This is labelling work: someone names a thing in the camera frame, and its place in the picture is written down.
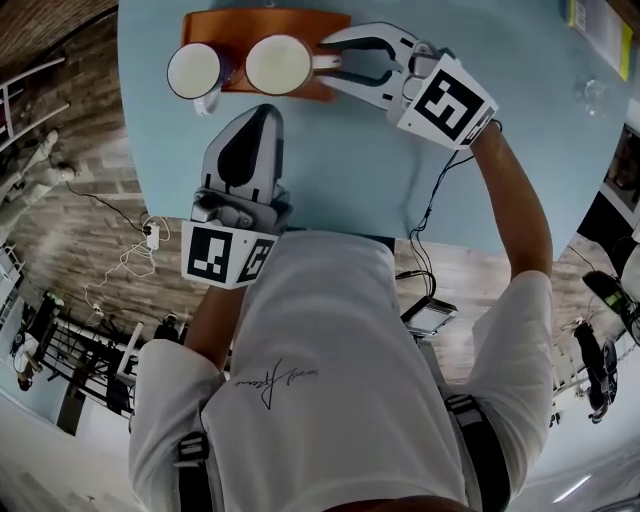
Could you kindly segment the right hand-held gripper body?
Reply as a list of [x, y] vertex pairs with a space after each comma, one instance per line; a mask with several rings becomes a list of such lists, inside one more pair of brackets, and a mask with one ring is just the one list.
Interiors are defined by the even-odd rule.
[[400, 57], [396, 127], [449, 149], [467, 149], [499, 107], [450, 49], [419, 41]]

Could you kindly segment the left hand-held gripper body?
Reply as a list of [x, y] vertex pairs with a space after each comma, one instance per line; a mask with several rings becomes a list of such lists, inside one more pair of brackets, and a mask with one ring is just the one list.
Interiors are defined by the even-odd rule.
[[191, 219], [182, 223], [182, 276], [225, 290], [250, 285], [285, 231], [291, 212], [289, 193], [280, 186], [269, 204], [198, 190]]

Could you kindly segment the white mug with print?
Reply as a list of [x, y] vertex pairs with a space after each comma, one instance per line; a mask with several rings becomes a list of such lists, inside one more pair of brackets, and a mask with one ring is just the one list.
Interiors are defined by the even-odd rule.
[[316, 55], [301, 40], [276, 34], [251, 48], [245, 60], [245, 74], [259, 92], [283, 96], [306, 85], [316, 71], [338, 69], [341, 63], [339, 55]]

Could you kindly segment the blue ceramic mug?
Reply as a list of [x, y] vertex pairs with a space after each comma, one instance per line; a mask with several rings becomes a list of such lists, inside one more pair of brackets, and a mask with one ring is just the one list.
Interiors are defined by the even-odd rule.
[[216, 109], [222, 88], [234, 71], [234, 62], [223, 49], [189, 43], [169, 60], [167, 82], [176, 96], [193, 103], [198, 115], [208, 116]]

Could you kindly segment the person's right forearm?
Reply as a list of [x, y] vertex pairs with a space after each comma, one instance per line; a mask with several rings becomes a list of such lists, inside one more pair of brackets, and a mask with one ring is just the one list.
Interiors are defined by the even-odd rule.
[[528, 271], [551, 275], [553, 246], [539, 198], [497, 122], [471, 145], [484, 179], [511, 276]]

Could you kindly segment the person's left forearm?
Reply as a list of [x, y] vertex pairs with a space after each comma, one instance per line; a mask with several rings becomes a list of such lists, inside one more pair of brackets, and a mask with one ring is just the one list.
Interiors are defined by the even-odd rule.
[[234, 338], [245, 288], [225, 290], [210, 287], [188, 328], [184, 346], [224, 370]]

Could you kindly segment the orange wooden tray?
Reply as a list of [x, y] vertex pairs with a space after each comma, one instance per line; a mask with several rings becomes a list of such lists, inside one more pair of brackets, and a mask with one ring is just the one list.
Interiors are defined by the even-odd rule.
[[[192, 12], [186, 14], [183, 19], [182, 46], [189, 43], [205, 43], [223, 49], [231, 57], [235, 71], [222, 88], [222, 93], [272, 96], [256, 90], [245, 74], [246, 57], [257, 42], [271, 35], [284, 34], [306, 43], [316, 55], [338, 55], [320, 49], [319, 42], [348, 27], [350, 21], [351, 18], [345, 14], [312, 9], [225, 8]], [[331, 101], [334, 93], [320, 83], [317, 77], [319, 72], [321, 71], [316, 71], [306, 85], [283, 96]]]

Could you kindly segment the clear glass item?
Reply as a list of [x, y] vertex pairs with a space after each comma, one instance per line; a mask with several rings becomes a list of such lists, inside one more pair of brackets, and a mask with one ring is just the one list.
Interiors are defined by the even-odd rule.
[[580, 75], [574, 83], [573, 96], [590, 116], [602, 117], [609, 104], [610, 88], [594, 75]]

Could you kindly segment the person's white t-shirt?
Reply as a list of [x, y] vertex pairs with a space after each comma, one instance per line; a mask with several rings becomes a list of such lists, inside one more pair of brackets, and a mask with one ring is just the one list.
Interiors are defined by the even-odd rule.
[[552, 407], [549, 276], [512, 277], [477, 324], [461, 393], [489, 427], [471, 467], [403, 325], [393, 257], [357, 236], [284, 236], [245, 293], [223, 371], [183, 343], [140, 354], [129, 476], [148, 512], [330, 512], [518, 492]]

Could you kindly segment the white stool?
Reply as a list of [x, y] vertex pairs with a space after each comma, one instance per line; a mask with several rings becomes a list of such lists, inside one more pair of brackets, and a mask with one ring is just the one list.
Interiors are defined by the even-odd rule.
[[69, 109], [69, 102], [35, 118], [30, 110], [33, 94], [27, 90], [31, 77], [66, 62], [64, 56], [48, 60], [0, 83], [0, 153], [52, 117]]

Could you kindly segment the grey recorder box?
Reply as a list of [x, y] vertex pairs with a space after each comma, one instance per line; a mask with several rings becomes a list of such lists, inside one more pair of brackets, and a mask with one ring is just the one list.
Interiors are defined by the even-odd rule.
[[426, 338], [435, 336], [457, 313], [454, 305], [424, 296], [401, 315], [401, 320], [414, 337]]

